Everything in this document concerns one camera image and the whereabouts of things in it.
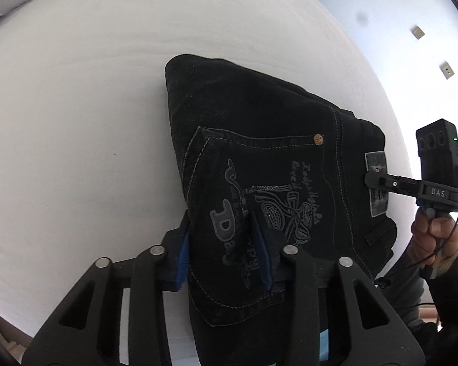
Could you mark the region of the person's right hand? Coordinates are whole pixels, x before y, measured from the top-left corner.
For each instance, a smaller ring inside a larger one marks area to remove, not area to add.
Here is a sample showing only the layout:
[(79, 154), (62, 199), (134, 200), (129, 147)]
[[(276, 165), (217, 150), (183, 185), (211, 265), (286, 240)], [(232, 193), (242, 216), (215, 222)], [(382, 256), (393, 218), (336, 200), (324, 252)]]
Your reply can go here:
[(437, 265), (437, 276), (446, 274), (458, 258), (458, 226), (449, 215), (429, 219), (419, 209), (411, 225), (408, 254), (420, 268)]

